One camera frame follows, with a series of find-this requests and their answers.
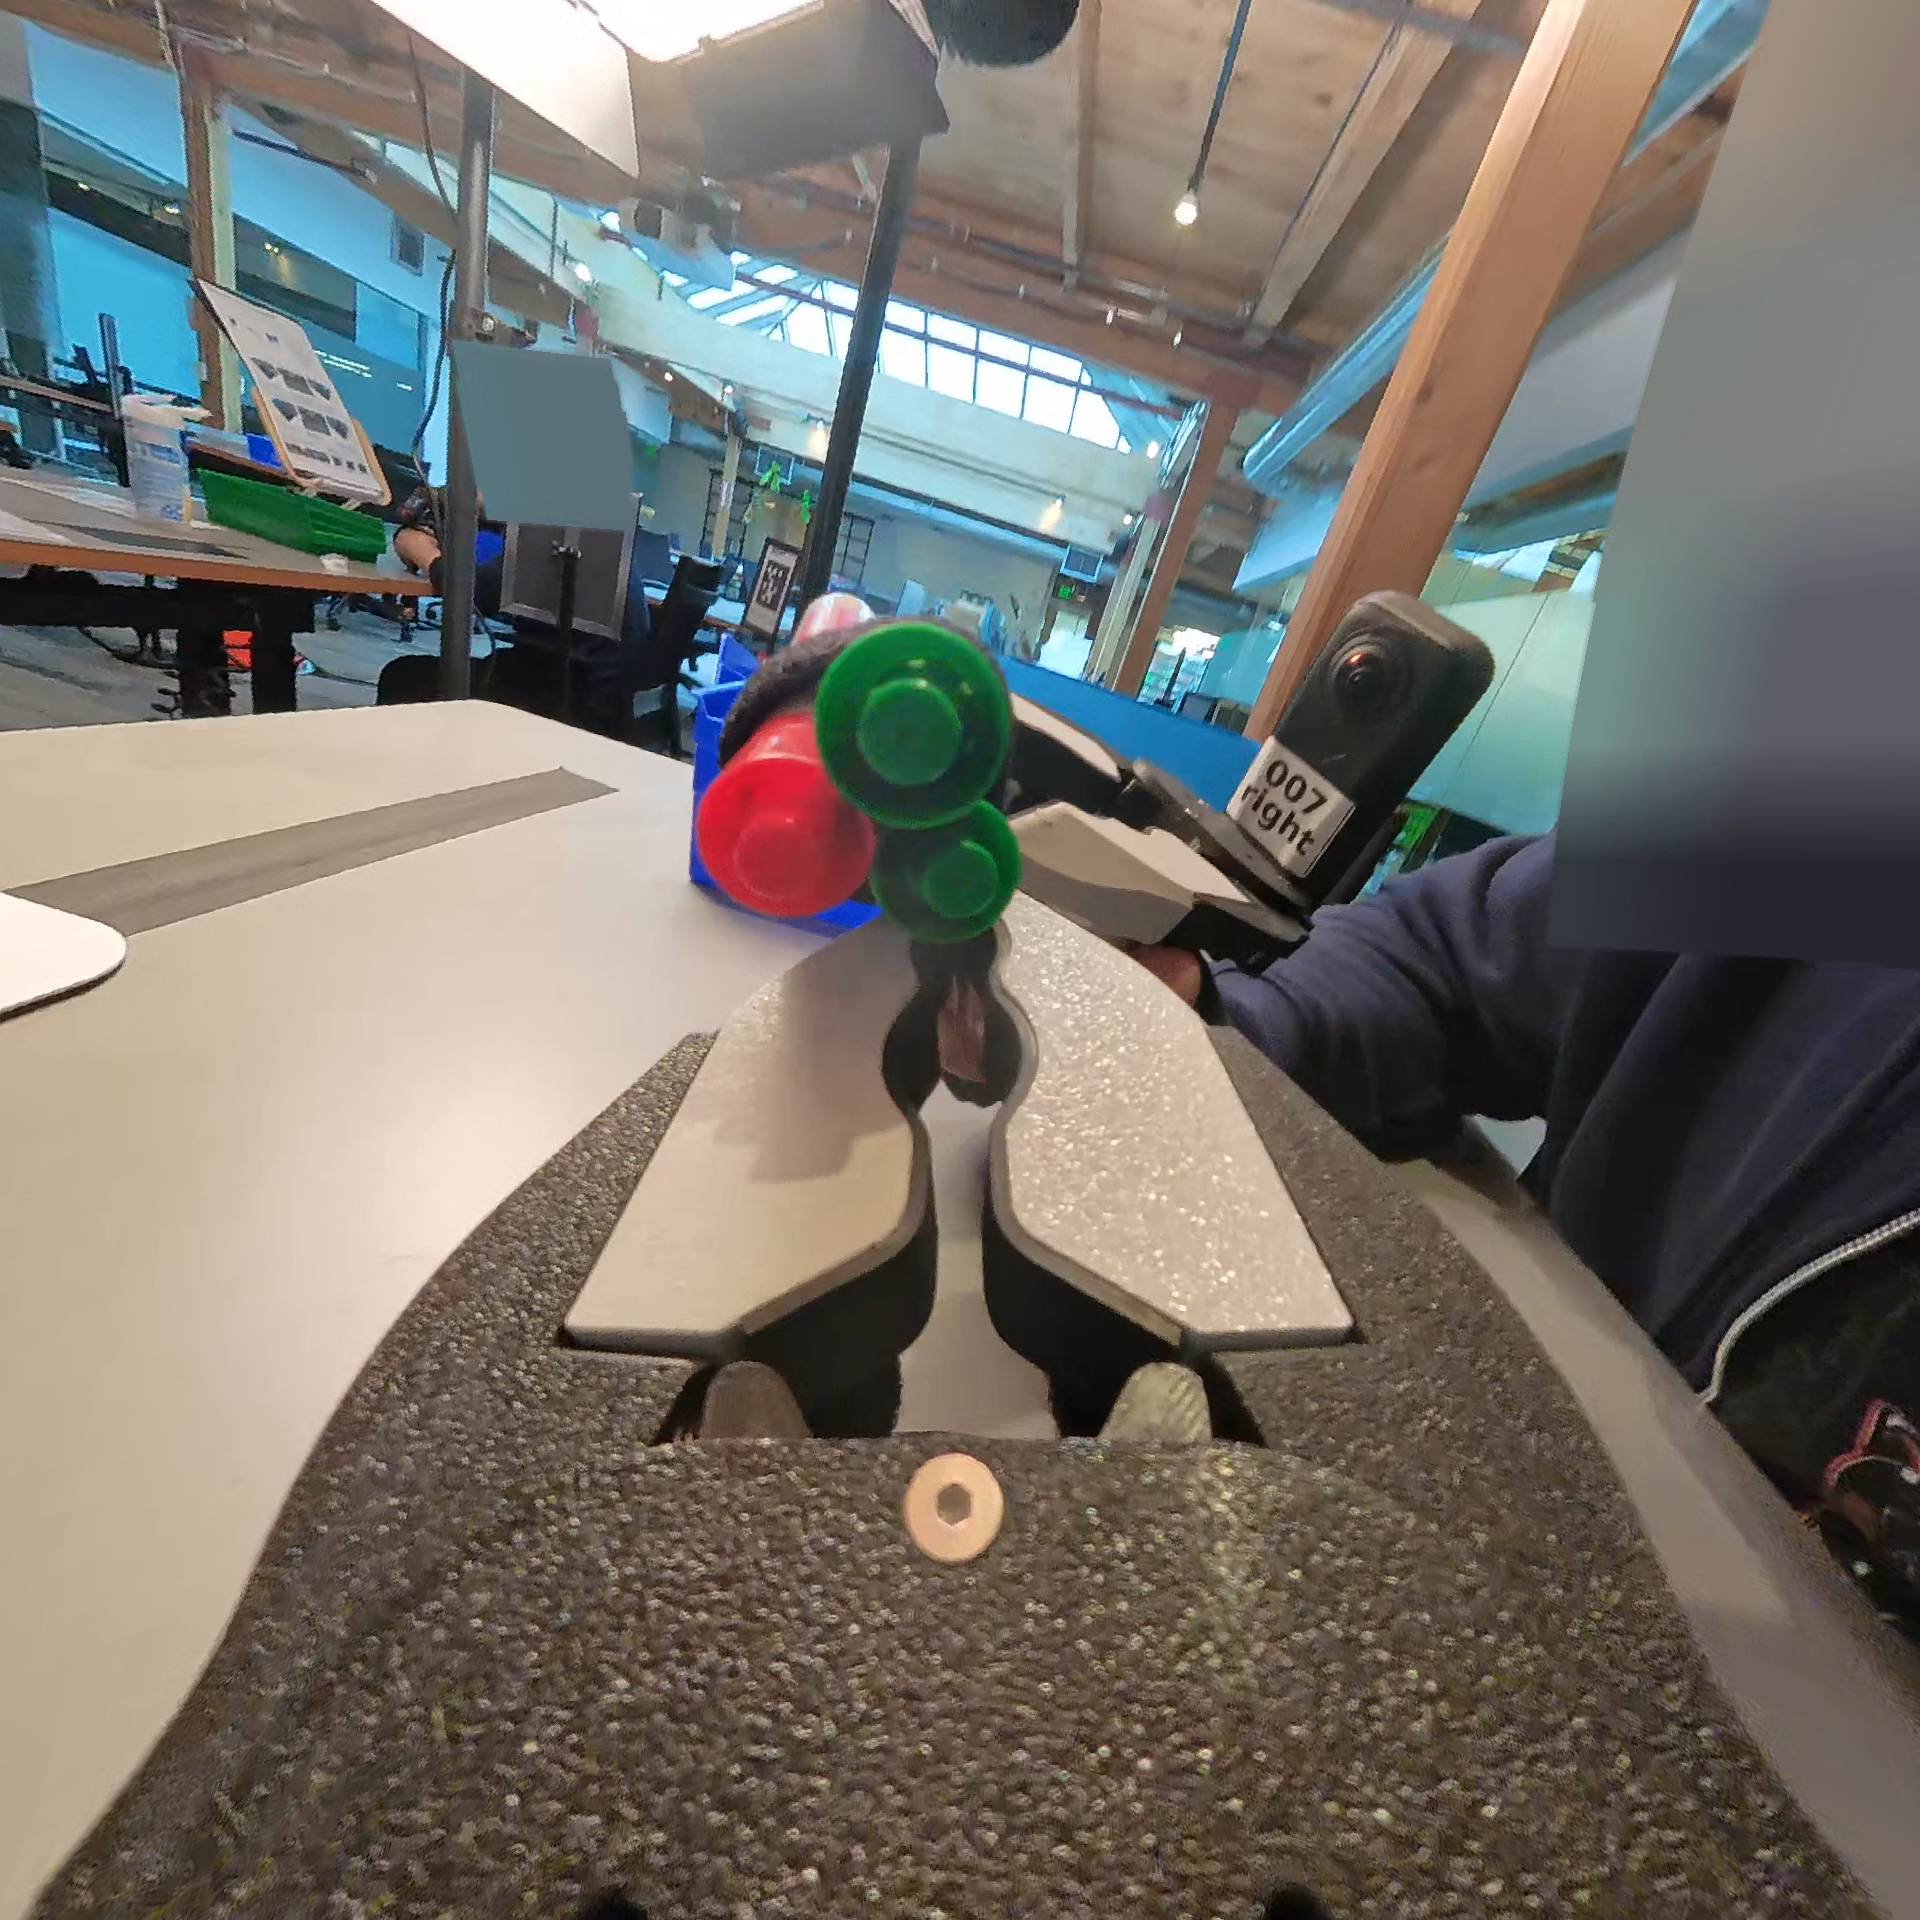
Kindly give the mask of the green dry erase marker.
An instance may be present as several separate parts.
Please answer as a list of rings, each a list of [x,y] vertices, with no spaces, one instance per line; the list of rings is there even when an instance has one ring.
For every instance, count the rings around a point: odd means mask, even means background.
[[[947,824],[878,827],[868,884],[883,917],[910,939],[964,944],[1002,922],[1020,874],[1013,827],[975,801]]]
[[[930,617],[881,617],[839,647],[811,701],[834,789],[885,831],[958,824],[1013,752],[1013,697],[978,640]]]

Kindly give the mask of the white sign board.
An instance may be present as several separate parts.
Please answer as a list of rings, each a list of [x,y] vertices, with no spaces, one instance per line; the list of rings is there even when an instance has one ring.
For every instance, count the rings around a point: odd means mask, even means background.
[[[308,496],[386,507],[391,485],[305,327],[207,280],[194,280],[194,291],[243,364],[293,485]]]

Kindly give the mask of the black ceiling lamp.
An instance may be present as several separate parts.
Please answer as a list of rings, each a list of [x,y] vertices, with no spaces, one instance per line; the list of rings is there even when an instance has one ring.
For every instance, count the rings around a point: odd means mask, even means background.
[[[626,177],[753,178],[949,130],[945,60],[1030,66],[1076,3],[397,3],[379,9]]]

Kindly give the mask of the green plastic bin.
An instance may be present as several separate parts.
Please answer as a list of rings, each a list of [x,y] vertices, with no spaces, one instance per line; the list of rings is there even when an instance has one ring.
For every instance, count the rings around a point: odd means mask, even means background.
[[[382,562],[386,527],[357,507],[222,468],[194,468],[205,516],[231,532],[287,546],[310,557]]]

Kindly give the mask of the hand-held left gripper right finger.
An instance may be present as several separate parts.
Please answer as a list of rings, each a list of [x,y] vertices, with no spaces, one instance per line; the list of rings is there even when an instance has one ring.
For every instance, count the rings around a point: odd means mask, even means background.
[[[986,1295],[1029,1361],[1332,1347],[1354,1312],[1215,1031],[1017,896],[991,969],[1020,1037],[989,1152]]]

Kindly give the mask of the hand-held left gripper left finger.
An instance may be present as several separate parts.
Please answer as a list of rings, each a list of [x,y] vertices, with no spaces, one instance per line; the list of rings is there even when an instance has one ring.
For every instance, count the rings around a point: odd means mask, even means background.
[[[899,1257],[930,1151],[885,1045],[919,993],[899,930],[853,930],[714,1035],[582,1289],[572,1341],[718,1361]]]

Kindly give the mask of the wooden office table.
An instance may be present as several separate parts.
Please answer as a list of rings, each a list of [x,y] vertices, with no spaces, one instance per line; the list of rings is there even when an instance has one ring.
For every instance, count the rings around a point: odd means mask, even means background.
[[[298,708],[298,653],[324,601],[419,601],[427,580],[385,552],[374,565],[316,557],[220,524],[139,512],[131,491],[51,471],[5,468],[7,629],[173,635],[180,713],[228,716],[228,634],[249,634],[254,713]]]

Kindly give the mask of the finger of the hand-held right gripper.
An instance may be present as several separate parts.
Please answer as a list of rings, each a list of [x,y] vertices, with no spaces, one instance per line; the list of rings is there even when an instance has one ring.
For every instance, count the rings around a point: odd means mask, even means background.
[[[1215,962],[1275,962],[1307,938],[1173,833],[1131,827],[1070,803],[1020,812],[1021,892],[1108,944],[1169,946]]]

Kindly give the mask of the white stand base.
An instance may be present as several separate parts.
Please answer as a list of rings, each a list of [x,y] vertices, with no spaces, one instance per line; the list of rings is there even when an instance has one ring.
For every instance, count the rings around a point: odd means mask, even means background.
[[[2,893],[2,1020],[84,994],[129,961],[129,938],[95,919]]]

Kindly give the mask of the red dry erase marker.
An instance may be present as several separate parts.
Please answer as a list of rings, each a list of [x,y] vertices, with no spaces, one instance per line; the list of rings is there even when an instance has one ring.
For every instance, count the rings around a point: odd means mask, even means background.
[[[709,783],[693,843],[711,884],[775,922],[815,922],[868,882],[878,827],[826,769],[811,712],[769,719]]]

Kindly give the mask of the black lamp pole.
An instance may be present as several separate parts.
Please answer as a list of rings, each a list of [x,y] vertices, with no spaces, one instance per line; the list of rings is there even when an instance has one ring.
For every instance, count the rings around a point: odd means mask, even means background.
[[[907,216],[919,191],[922,144],[923,137],[914,136],[887,151],[887,172],[874,218],[866,266],[858,284],[849,353],[831,411],[827,453],[822,458],[822,483],[807,529],[797,588],[801,611],[807,611],[831,588],[831,560],[845,516],[860,435],[874,393],[885,309],[893,292]]]

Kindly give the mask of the blue plastic bin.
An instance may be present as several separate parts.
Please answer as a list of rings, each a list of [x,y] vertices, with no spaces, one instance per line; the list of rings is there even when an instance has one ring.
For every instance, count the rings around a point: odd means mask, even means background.
[[[854,903],[929,944],[989,930],[1021,881],[1013,819],[1068,803],[1170,833],[1218,881],[1287,912],[1287,882],[1231,839],[1253,747],[1121,696],[1005,668],[938,619],[862,617],[722,680],[694,729],[690,874],[755,914]]]

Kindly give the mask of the wooden roof beam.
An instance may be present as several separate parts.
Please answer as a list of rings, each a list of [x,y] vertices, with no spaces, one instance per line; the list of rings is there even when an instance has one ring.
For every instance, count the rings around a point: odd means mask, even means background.
[[[1266,738],[1367,592],[1419,595],[1689,3],[1550,3],[1244,735]]]

